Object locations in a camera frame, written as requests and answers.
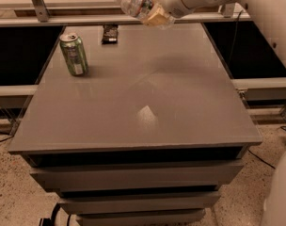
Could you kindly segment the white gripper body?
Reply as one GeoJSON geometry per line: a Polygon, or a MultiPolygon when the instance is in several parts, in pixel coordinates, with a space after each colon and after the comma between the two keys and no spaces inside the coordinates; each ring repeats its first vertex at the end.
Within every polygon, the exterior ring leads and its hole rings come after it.
{"type": "Polygon", "coordinates": [[[160,0],[160,3],[164,11],[174,18],[182,18],[192,13],[192,10],[183,3],[183,0],[160,0]]]}

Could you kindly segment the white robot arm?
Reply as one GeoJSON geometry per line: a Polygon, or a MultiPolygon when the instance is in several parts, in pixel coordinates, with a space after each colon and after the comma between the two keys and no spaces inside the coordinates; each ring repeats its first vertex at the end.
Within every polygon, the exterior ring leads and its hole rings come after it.
{"type": "MultiPolygon", "coordinates": [[[[238,3],[259,28],[286,68],[286,0],[154,0],[147,25],[162,25],[196,8],[238,3]]],[[[278,161],[271,189],[263,203],[260,226],[286,226],[286,151],[278,161]]]]}

